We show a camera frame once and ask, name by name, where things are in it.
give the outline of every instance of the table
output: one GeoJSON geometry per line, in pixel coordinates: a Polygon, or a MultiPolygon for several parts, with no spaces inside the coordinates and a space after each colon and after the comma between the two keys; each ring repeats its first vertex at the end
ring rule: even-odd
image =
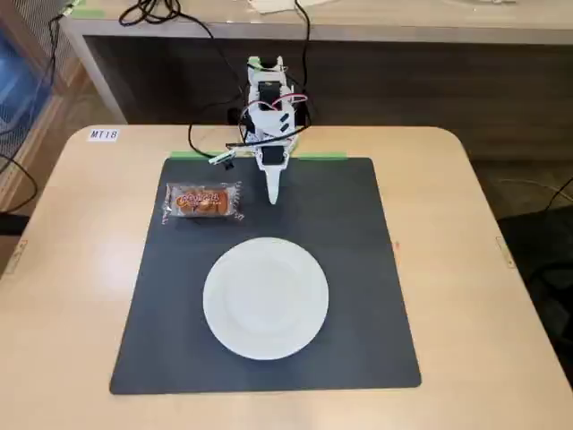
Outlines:
{"type": "MultiPolygon", "coordinates": [[[[187,149],[186,127],[89,136],[68,142],[0,281],[5,428],[570,428],[571,390],[467,156],[425,127],[312,127],[297,150],[372,158],[419,388],[112,396],[159,172],[187,149]]],[[[236,129],[193,137],[220,150],[236,129]]]]}
{"type": "MultiPolygon", "coordinates": [[[[123,123],[127,119],[121,103],[100,70],[97,49],[86,43],[86,37],[206,38],[202,28],[188,21],[121,27],[117,19],[135,1],[85,0],[62,21],[99,93],[123,123]]],[[[304,34],[304,23],[292,11],[260,15],[247,0],[180,1],[183,12],[206,22],[218,39],[298,40],[304,34]]],[[[312,40],[573,44],[569,0],[518,6],[475,5],[475,0],[337,0],[311,6],[308,12],[312,40]]]]}

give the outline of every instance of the paper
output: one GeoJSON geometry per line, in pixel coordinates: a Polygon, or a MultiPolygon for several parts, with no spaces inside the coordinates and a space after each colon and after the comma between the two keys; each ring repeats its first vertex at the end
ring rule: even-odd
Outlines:
{"type": "MultiPolygon", "coordinates": [[[[302,7],[327,3],[332,0],[299,0],[302,7]]],[[[259,13],[272,13],[279,11],[294,10],[295,0],[249,0],[251,6],[259,13]]]]}

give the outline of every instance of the ceramic plate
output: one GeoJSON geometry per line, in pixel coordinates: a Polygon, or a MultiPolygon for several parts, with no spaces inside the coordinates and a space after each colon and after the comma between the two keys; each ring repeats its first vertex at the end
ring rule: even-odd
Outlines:
{"type": "Polygon", "coordinates": [[[203,310],[215,337],[255,360],[288,357],[308,345],[329,308],[318,262],[299,245],[274,237],[243,242],[211,268],[203,310]]]}

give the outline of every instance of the snack wrapper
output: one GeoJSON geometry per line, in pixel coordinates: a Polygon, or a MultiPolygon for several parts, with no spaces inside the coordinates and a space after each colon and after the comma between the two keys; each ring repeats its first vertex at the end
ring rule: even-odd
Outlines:
{"type": "Polygon", "coordinates": [[[242,219],[238,211],[241,183],[233,184],[167,184],[163,203],[163,224],[169,218],[242,219]]]}

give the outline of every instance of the green tape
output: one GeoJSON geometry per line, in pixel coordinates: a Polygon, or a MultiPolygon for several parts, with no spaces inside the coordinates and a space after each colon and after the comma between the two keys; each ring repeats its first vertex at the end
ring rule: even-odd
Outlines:
{"type": "MultiPolygon", "coordinates": [[[[210,152],[211,155],[218,155],[222,154],[222,151],[212,151],[210,152]]],[[[169,156],[170,159],[203,159],[204,157],[201,154],[198,154],[194,150],[174,150],[171,152],[169,156]]]]}
{"type": "Polygon", "coordinates": [[[309,152],[305,154],[295,155],[298,159],[313,159],[313,160],[340,160],[348,159],[345,152],[309,152]]]}
{"type": "Polygon", "coordinates": [[[73,18],[105,18],[106,13],[100,9],[74,9],[72,12],[73,18]]]}

